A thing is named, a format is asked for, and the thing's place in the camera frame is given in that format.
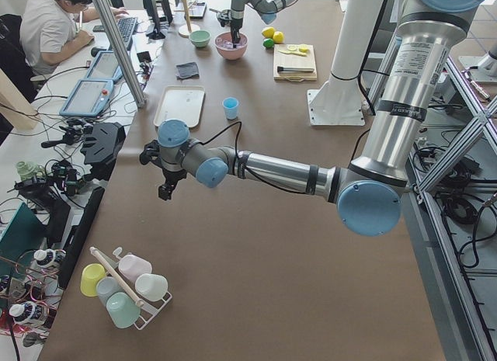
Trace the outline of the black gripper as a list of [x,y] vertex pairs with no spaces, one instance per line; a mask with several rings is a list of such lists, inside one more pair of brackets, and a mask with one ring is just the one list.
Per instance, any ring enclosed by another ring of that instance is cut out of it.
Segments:
[[160,146],[156,140],[144,146],[144,150],[139,155],[139,162],[142,165],[152,163],[162,170],[165,182],[158,187],[158,197],[162,200],[170,200],[178,182],[187,177],[186,170],[179,165],[162,160]]
[[240,30],[243,25],[243,11],[225,9],[217,14],[217,20],[222,27],[230,26],[233,48],[240,43]]

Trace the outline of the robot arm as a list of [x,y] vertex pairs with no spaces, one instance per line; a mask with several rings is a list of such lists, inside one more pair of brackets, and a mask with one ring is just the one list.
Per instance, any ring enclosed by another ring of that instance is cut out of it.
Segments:
[[164,200],[188,175],[209,188],[226,175],[235,175],[289,193],[322,196],[337,206],[351,231],[385,234],[400,218],[401,193],[407,184],[405,163],[450,49],[465,39],[483,1],[401,2],[398,51],[384,94],[361,155],[346,168],[320,168],[233,147],[208,148],[177,119],[159,126],[157,138],[144,146],[140,162],[162,170],[165,181],[158,193]]
[[293,5],[297,0],[231,0],[231,7],[217,14],[217,20],[222,27],[229,26],[231,42],[235,47],[241,41],[240,30],[243,26],[245,7],[252,7],[262,21],[270,24],[276,14],[286,7]]

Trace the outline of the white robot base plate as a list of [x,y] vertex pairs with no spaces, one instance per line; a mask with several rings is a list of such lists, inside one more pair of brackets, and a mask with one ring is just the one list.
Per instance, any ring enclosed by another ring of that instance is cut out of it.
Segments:
[[362,95],[351,92],[308,89],[308,115],[312,126],[363,126]]

